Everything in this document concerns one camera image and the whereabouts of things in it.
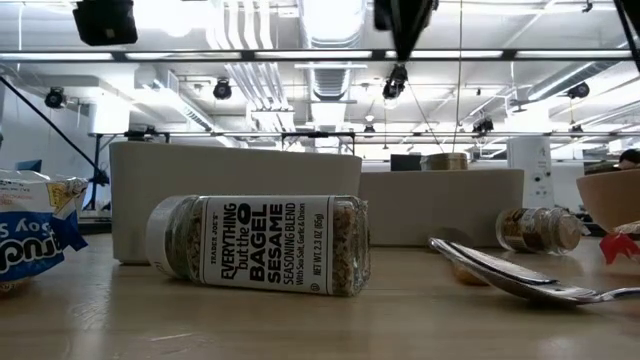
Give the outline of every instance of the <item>snack bag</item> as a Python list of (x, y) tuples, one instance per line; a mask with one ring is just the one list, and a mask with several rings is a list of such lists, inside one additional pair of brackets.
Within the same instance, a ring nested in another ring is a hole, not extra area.
[(61, 263), (67, 246), (87, 246), (78, 231), (86, 189), (84, 179), (0, 170), (0, 294)]
[(640, 221), (618, 226), (614, 230), (615, 233), (605, 236), (600, 241), (600, 250), (604, 254), (607, 265), (612, 264), (618, 254), (640, 263), (640, 247), (629, 236), (629, 234), (640, 234)]

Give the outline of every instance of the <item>metal spoon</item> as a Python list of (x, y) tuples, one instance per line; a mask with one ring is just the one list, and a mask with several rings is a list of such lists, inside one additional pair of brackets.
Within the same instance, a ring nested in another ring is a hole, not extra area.
[(588, 305), (640, 298), (640, 288), (602, 292), (563, 285), (544, 274), (450, 241), (431, 238), (429, 244), (488, 284), (530, 301), (558, 305)]

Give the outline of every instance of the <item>wooden table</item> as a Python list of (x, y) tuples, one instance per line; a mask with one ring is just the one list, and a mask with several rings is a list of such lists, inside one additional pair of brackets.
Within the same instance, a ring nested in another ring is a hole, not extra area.
[[(351, 299), (193, 286), (124, 267), (107, 235), (0, 301), (0, 359), (637, 359), (640, 301), (540, 309), (454, 282), (440, 255), (375, 249)], [(571, 257), (511, 256), (576, 285), (640, 285), (597, 241)]]

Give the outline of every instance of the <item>spice jar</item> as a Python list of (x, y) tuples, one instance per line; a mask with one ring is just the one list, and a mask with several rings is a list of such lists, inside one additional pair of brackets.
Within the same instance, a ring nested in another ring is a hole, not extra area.
[(514, 209), (500, 213), (496, 234), (513, 251), (565, 254), (578, 246), (584, 225), (562, 208)]
[(352, 196), (174, 196), (147, 257), (197, 284), (352, 296), (369, 279), (366, 204)]

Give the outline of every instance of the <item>seasoning jar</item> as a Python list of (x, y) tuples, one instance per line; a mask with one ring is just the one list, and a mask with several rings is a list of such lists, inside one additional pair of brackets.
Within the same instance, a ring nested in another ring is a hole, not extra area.
[(498, 241), (507, 250), (565, 254), (578, 246), (583, 223), (562, 208), (514, 209), (496, 220)]
[(353, 296), (369, 279), (366, 203), (352, 196), (174, 196), (147, 257), (197, 284)]

